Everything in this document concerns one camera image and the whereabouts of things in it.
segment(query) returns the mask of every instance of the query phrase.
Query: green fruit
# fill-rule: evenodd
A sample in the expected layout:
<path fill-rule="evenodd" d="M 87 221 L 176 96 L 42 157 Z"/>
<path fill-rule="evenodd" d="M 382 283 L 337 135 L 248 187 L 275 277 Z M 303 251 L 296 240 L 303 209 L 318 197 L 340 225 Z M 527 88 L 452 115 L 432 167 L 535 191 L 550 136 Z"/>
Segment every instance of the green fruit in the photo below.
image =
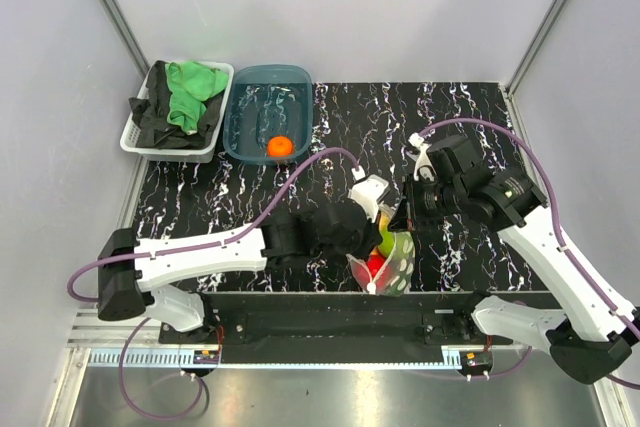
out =
<path fill-rule="evenodd" d="M 380 235 L 382 235 L 382 243 L 378 245 L 378 250 L 386 259 L 391 255 L 391 251 L 393 250 L 396 240 L 393 233 L 389 232 L 386 226 L 380 229 Z"/>

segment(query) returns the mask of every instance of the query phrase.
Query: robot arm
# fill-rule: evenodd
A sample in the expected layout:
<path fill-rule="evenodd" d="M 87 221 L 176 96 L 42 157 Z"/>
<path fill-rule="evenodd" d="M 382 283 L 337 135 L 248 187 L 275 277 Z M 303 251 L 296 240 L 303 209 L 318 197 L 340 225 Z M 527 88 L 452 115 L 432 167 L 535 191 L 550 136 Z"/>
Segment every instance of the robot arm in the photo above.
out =
<path fill-rule="evenodd" d="M 215 325 L 208 319 L 206 296 L 171 285 L 183 279 L 231 271 L 257 272 L 265 268 L 304 268 L 320 252 L 366 258 L 382 238 L 378 232 L 378 205 L 389 183 L 370 175 L 358 181 L 349 199 L 302 213 L 273 212 L 242 239 L 224 241 L 247 229 L 182 239 L 142 239 L 132 229 L 114 232 L 100 258 L 124 253 L 151 253 L 148 258 L 116 262 L 98 273 L 98 317 L 105 321 L 147 316 L 171 325 L 178 332 L 193 332 Z M 198 248 L 203 244 L 222 244 Z M 182 252 L 157 256 L 156 252 Z"/>
<path fill-rule="evenodd" d="M 551 209 L 538 187 L 519 169 L 493 173 L 471 142 L 448 137 L 432 146 L 410 139 L 420 154 L 390 230 L 428 229 L 445 215 L 465 214 L 487 225 L 536 272 L 563 311 L 542 311 L 495 296 L 470 309 L 475 325 L 549 353 L 571 377 L 593 383 L 615 370 L 637 342 L 619 316 L 640 325 L 638 311 L 596 271 L 566 237 L 567 247 L 618 306 L 610 312 L 578 272 L 553 232 Z"/>

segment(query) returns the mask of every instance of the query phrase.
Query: metal floor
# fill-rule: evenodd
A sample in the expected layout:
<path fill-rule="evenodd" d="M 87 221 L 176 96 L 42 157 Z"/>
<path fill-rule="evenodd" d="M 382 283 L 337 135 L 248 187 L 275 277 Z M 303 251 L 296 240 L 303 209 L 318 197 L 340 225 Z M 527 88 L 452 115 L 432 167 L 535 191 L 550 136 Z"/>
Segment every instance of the metal floor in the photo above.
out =
<path fill-rule="evenodd" d="M 496 371 L 513 365 L 498 351 Z M 191 403 L 195 384 L 176 378 L 148 386 L 167 369 L 125 372 L 129 394 L 154 414 L 171 415 Z M 604 420 L 592 387 L 564 375 L 549 357 L 534 353 L 517 373 L 489 382 L 447 382 L 401 371 L 225 370 L 205 378 L 210 403 L 170 425 L 341 427 L 600 427 Z M 125 406 L 115 368 L 90 367 L 71 425 L 147 426 Z"/>

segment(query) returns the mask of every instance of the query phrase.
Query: transparent plastic bag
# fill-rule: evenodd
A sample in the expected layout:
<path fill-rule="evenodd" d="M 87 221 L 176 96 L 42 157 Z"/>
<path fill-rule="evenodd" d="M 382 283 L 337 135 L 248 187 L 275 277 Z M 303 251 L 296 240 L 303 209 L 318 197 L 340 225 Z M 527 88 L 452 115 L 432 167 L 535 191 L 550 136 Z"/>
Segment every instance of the transparent plastic bag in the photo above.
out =
<path fill-rule="evenodd" d="M 393 211 L 386 205 L 380 210 L 390 218 Z M 373 295 L 398 296 L 411 289 L 411 275 L 415 268 L 416 249 L 409 232 L 395 232 L 394 246 L 389 257 L 375 277 L 371 276 L 367 267 L 368 259 L 356 259 L 347 255 L 351 273 L 360 287 Z"/>

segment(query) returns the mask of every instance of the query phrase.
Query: black bracket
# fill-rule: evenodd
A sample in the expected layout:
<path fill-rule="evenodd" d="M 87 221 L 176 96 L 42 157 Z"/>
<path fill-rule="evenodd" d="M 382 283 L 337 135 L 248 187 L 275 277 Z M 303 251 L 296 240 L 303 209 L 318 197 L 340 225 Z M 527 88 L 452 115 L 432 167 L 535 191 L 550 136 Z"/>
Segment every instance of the black bracket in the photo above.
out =
<path fill-rule="evenodd" d="M 382 242 L 377 224 L 353 200 L 301 213 L 277 210 L 261 229 L 266 247 L 262 256 L 269 268 L 304 268 L 320 253 L 367 258 Z"/>
<path fill-rule="evenodd" d="M 132 228 L 111 234 L 98 256 L 99 260 L 114 255 L 130 254 L 137 245 Z M 106 264 L 98 268 L 98 318 L 105 321 L 126 320 L 144 314 L 153 303 L 148 294 L 138 288 L 134 260 Z"/>
<path fill-rule="evenodd" d="M 639 315 L 640 311 L 636 309 L 634 324 L 640 327 Z M 582 340 L 569 320 L 549 330 L 547 338 L 551 342 L 549 354 L 555 363 L 583 384 L 593 384 L 620 367 L 631 355 L 631 347 L 638 342 L 629 329 L 620 335 L 611 333 L 609 342 Z"/>

